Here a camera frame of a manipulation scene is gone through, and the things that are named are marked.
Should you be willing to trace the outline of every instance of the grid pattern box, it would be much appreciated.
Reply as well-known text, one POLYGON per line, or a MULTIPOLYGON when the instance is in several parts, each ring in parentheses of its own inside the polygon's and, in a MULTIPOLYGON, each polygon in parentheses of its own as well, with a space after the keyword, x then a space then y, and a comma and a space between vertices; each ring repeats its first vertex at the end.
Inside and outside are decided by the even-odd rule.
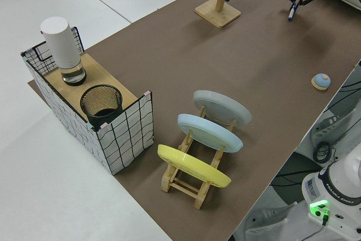
MULTIPOLYGON (((74 27, 72 32, 79 53, 83 53, 78 29, 74 27)), ((57 69, 46 42, 21 55, 54 114, 110 174, 114 175, 128 166, 145 148, 153 144, 153 105, 150 91, 96 132, 46 80, 44 75, 57 69)))

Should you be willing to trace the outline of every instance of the green light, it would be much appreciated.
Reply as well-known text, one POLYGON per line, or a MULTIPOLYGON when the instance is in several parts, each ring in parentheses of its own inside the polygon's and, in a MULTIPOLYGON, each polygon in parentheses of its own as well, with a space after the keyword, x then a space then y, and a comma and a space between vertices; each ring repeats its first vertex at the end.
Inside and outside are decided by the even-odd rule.
POLYGON ((324 208, 324 207, 328 206, 328 204, 329 204, 329 202, 327 200, 319 200, 319 201, 316 201, 315 203, 311 203, 310 204, 311 213, 316 216, 316 211, 319 208, 324 208))

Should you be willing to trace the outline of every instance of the brown tabletop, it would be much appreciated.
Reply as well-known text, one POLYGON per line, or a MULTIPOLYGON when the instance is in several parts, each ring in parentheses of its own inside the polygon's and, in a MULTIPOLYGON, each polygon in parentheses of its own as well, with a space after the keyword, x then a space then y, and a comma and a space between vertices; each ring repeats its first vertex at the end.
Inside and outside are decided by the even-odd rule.
MULTIPOLYGON (((194 13, 206 1, 177 0, 86 50, 136 96, 153 91, 155 144, 115 177, 173 240, 227 240, 361 56, 360 12, 339 0, 299 7, 292 22, 288 0, 231 0, 242 14, 224 29, 194 13), (320 72, 332 80, 327 91, 311 84, 320 72), (177 116, 198 113, 195 90, 232 97, 253 115, 234 130, 243 149, 219 165, 232 182, 211 187, 201 210, 161 191, 157 156, 158 144, 184 138, 177 116)), ((214 152, 195 143, 190 154, 210 162, 214 152)))

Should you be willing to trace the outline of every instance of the plate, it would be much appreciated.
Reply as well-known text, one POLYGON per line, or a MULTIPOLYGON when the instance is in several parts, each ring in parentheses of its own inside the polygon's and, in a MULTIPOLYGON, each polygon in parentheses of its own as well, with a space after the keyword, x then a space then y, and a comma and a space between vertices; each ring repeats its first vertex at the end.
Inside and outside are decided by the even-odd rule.
POLYGON ((178 126, 186 134, 191 131, 191 138, 216 150, 225 146, 224 152, 238 152, 243 147, 243 142, 235 134, 198 116, 180 114, 178 126))
POLYGON ((252 119, 248 109, 232 98, 220 93, 210 90, 198 90, 193 93, 193 101, 199 110, 202 106, 205 106, 205 115, 221 124, 231 125, 234 119, 237 119, 234 126, 243 126, 252 119))
POLYGON ((166 145, 158 145, 158 155, 181 171, 217 187, 226 187, 231 179, 203 161, 166 145))

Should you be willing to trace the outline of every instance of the mesh pencil cup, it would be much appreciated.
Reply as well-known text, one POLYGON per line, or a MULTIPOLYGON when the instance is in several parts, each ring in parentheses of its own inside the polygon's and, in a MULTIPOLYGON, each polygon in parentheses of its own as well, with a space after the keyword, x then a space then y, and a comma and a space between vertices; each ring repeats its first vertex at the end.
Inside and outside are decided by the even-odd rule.
POLYGON ((84 92, 80 107, 98 131, 105 122, 110 124, 123 112, 122 95, 111 85, 96 85, 84 92))

